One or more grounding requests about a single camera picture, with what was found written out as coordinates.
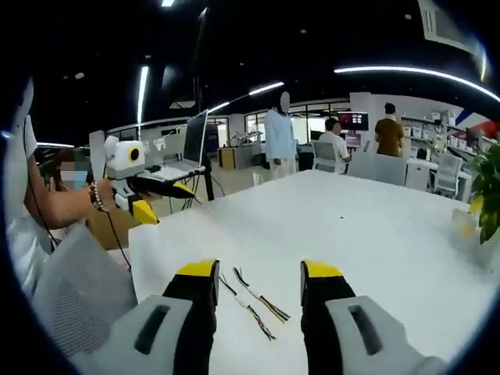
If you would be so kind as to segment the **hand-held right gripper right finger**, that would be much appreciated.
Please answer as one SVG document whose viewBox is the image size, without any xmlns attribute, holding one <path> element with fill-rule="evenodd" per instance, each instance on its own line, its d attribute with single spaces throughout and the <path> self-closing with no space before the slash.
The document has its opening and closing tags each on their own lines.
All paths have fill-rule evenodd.
<svg viewBox="0 0 500 375">
<path fill-rule="evenodd" d="M 404 325 L 325 262 L 301 262 L 301 329 L 310 374 L 443 374 L 446 363 L 409 343 Z"/>
</svg>

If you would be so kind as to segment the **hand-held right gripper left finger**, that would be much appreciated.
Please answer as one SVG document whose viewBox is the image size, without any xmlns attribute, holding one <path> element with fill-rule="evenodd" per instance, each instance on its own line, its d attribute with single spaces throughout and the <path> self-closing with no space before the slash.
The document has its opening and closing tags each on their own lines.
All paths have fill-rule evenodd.
<svg viewBox="0 0 500 375">
<path fill-rule="evenodd" d="M 217 259 L 182 266 L 162 295 L 118 319 L 109 338 L 71 361 L 80 374 L 207 374 L 216 332 Z"/>
</svg>

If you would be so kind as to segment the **person's left hand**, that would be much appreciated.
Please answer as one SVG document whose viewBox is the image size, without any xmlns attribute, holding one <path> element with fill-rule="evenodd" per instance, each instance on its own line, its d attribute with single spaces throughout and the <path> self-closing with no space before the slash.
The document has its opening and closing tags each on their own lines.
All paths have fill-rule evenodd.
<svg viewBox="0 0 500 375">
<path fill-rule="evenodd" d="M 112 181 L 108 177 L 92 182 L 91 197 L 92 203 L 98 211 L 108 212 L 116 208 Z"/>
</svg>

